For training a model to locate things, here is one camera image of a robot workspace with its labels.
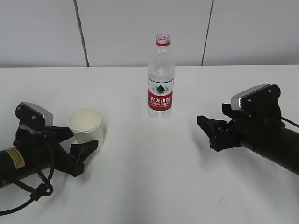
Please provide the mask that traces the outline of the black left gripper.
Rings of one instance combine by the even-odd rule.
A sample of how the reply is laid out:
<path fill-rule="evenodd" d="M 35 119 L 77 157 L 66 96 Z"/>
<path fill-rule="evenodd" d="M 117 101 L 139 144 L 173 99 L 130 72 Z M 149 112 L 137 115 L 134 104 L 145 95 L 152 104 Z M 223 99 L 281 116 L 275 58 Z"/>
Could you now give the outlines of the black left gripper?
<path fill-rule="evenodd" d="M 92 140 L 82 144 L 71 144 L 67 153 L 60 145 L 62 141 L 74 136 L 68 127 L 48 127 L 33 130 L 26 125 L 19 125 L 13 145 L 23 157 L 24 172 L 35 172 L 52 167 L 55 170 L 74 177 L 84 172 L 83 162 L 98 148 L 98 141 Z"/>

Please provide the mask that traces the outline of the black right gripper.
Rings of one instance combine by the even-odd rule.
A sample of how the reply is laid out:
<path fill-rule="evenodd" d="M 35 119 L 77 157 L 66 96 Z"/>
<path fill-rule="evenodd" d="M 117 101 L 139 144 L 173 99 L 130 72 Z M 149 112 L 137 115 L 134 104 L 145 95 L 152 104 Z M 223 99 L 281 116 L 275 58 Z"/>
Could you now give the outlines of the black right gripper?
<path fill-rule="evenodd" d="M 222 104 L 222 112 L 232 120 L 210 119 L 197 116 L 197 125 L 210 140 L 210 147 L 219 152 L 241 146 L 243 142 L 255 144 L 266 135 L 284 127 L 277 102 L 258 108 L 254 112 L 234 111 L 230 104 Z"/>

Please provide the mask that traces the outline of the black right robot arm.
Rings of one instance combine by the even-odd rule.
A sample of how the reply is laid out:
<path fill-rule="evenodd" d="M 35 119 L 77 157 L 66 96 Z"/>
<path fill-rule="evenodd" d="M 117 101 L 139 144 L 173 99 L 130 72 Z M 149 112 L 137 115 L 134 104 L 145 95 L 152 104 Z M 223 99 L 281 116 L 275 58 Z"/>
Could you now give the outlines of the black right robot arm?
<path fill-rule="evenodd" d="M 211 149 L 245 147 L 256 154 L 299 173 L 299 134 L 285 127 L 279 115 L 262 112 L 234 111 L 230 104 L 222 104 L 222 112 L 230 122 L 197 117 L 198 126 L 209 138 Z"/>

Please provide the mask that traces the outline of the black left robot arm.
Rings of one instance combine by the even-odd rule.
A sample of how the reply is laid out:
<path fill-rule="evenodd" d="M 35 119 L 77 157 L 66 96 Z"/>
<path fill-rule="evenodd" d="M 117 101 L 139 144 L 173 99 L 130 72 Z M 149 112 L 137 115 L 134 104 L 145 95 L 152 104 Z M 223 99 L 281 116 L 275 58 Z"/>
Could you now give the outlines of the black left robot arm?
<path fill-rule="evenodd" d="M 84 172 L 84 161 L 98 147 L 97 140 L 83 144 L 71 144 L 66 152 L 61 142 L 73 137 L 67 127 L 46 127 L 35 131 L 18 127 L 13 147 L 0 153 L 0 186 L 21 180 L 53 166 L 55 170 L 77 177 Z"/>

